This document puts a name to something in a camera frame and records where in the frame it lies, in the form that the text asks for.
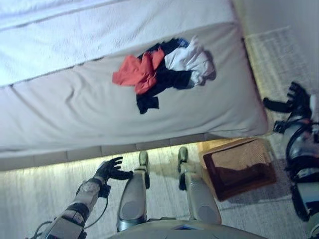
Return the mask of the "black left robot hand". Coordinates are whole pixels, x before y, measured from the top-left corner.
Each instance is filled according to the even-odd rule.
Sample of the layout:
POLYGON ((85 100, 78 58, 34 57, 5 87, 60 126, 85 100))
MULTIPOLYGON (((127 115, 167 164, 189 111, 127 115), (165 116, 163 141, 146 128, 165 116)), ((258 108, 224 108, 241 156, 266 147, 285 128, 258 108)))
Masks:
POLYGON ((106 184, 109 179, 129 180, 133 177, 133 171, 121 170, 123 157, 116 157, 109 161, 103 161, 94 174, 94 178, 106 184))

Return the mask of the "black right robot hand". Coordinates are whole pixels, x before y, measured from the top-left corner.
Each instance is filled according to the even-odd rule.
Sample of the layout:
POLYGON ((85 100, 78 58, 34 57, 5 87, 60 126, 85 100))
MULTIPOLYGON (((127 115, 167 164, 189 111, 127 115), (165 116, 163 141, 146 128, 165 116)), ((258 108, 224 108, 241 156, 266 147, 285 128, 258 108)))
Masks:
POLYGON ((291 116, 302 116, 310 119, 312 110, 310 108, 310 95, 298 83, 291 82, 287 93, 286 102, 272 101, 269 98, 263 98, 264 106, 274 112, 291 113, 291 116))

